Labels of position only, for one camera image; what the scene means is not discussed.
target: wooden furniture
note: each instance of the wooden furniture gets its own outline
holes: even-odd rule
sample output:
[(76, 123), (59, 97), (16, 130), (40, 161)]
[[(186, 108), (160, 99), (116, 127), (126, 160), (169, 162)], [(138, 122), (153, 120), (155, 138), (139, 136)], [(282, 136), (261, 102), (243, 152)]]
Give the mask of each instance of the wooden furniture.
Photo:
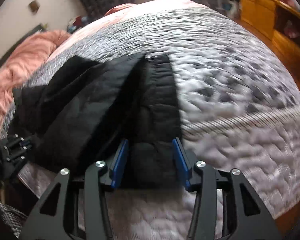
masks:
[(248, 23), (266, 38), (275, 49), (286, 56), (293, 73), (300, 78), (300, 36), (294, 39), (285, 35), (287, 23), (300, 33), (300, 13), (278, 0), (240, 0), (241, 21)]

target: wooden floor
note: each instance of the wooden floor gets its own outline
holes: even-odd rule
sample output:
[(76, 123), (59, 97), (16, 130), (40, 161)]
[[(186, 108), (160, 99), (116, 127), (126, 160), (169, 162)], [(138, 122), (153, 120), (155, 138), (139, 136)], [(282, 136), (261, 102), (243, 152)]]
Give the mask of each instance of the wooden floor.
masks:
[[(266, 44), (269, 47), (269, 49), (271, 49), (274, 52), (274, 54), (276, 54), (278, 59), (283, 63), (286, 69), (290, 72), (291, 76), (293, 77), (294, 81), (296, 82), (300, 90), (300, 69), (296, 69), (295, 66), (291, 65), (288, 59), (286, 59), (284, 55), (280, 53), (273, 46), (271, 40), (269, 40), (266, 36), (264, 36), (262, 33), (257, 31), (254, 27), (240, 20), (237, 20), (236, 22), (240, 24), (242, 27), (244, 27), (246, 30), (254, 34), (261, 41), (263, 41), (263, 43)], [(283, 214), (282, 216), (276, 219), (277, 226), (281, 231), (282, 236), (284, 236), (287, 233), (287, 231), (289, 231), (296, 224), (299, 217), (300, 217), (300, 202), (297, 205), (295, 205), (291, 210), (289, 210), (287, 213)]]

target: pink blanket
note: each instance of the pink blanket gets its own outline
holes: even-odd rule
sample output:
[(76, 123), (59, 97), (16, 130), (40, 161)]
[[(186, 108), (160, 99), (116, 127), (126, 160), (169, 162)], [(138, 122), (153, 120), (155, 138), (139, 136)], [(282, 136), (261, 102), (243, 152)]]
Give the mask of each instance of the pink blanket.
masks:
[(22, 42), (0, 69), (0, 128), (12, 102), (12, 89), (19, 87), (70, 37), (66, 31), (36, 33)]

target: quilted bedspread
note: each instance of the quilted bedspread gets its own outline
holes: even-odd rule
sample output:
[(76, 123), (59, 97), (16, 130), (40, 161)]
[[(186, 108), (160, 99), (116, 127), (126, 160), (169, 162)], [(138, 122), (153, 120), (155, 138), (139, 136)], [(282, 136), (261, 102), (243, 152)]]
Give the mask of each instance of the quilted bedspread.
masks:
[[(25, 86), (47, 84), (73, 55), (105, 62), (137, 52), (169, 54), (185, 148), (216, 169), (239, 168), (274, 218), (300, 200), (300, 92), (265, 44), (207, 7), (104, 27), (45, 63)], [(14, 106), (2, 136), (13, 112)], [(31, 164), (20, 177), (40, 196), (54, 174)], [(106, 199), (115, 239), (185, 239), (195, 194), (182, 188), (117, 190)], [(220, 237), (220, 191), (217, 207)]]

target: metal bolt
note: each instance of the metal bolt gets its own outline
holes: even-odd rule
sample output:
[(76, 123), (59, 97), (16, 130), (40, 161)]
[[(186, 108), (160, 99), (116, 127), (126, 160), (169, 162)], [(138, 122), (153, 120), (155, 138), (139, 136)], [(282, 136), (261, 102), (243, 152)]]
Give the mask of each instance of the metal bolt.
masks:
[(206, 166), (206, 163), (204, 161), (197, 161), (195, 165), (197, 165), (197, 167), (199, 168), (203, 168), (204, 166)]
[(62, 169), (62, 170), (60, 171), (60, 174), (61, 174), (61, 175), (67, 175), (67, 174), (69, 174), (69, 169), (67, 169), (67, 168)]
[(241, 171), (239, 169), (233, 169), (232, 174), (238, 176), (241, 174)]
[(106, 162), (105, 162), (105, 161), (97, 161), (97, 162), (96, 162), (96, 166), (99, 167), (99, 168), (101, 168), (101, 167), (103, 167), (103, 166), (105, 166), (105, 165), (106, 165)]

